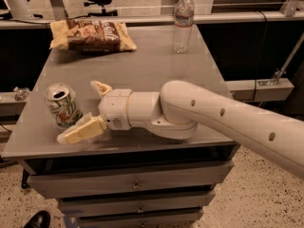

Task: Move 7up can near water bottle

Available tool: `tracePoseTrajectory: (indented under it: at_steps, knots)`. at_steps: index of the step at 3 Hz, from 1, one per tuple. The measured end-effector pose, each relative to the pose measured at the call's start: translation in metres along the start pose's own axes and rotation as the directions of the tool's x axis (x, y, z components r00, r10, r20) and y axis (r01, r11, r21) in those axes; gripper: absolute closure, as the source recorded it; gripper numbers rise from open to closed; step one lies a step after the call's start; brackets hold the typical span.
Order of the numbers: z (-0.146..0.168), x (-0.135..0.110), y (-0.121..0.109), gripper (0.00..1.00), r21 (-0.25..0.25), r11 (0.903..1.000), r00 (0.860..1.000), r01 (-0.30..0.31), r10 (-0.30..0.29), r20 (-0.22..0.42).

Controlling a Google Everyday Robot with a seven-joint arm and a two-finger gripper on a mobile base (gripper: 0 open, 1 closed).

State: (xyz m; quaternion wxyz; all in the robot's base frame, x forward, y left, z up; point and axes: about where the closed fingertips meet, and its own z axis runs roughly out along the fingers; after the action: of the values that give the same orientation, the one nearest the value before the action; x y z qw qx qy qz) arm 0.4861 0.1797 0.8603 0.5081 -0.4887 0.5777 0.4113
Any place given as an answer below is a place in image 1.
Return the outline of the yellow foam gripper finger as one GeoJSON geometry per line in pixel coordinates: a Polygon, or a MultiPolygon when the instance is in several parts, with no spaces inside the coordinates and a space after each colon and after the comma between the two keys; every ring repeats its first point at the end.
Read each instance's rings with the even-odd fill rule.
{"type": "Polygon", "coordinates": [[[112,91],[112,87],[110,85],[103,84],[99,81],[91,81],[90,85],[100,98],[103,98],[103,96],[112,91]]]}
{"type": "Polygon", "coordinates": [[[107,129],[107,124],[101,116],[85,114],[75,125],[69,127],[57,136],[61,144],[79,143],[83,140],[102,135],[107,129]]]}

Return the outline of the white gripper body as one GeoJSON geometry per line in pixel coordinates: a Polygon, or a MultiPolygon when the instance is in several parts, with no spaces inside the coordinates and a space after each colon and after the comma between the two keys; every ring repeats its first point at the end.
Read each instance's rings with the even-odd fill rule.
{"type": "Polygon", "coordinates": [[[98,109],[111,130],[131,128],[127,117],[127,104],[131,93],[130,89],[114,89],[101,99],[98,109]]]}

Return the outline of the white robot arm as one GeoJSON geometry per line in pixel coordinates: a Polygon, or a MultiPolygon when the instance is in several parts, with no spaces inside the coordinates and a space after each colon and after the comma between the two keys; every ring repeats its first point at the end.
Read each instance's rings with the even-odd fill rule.
{"type": "Polygon", "coordinates": [[[106,129],[143,128],[157,136],[185,140],[199,124],[249,148],[304,180],[304,122],[218,95],[198,85],[170,81],[158,92],[113,89],[91,83],[99,114],[84,115],[58,135],[63,144],[99,136],[106,129]]]}

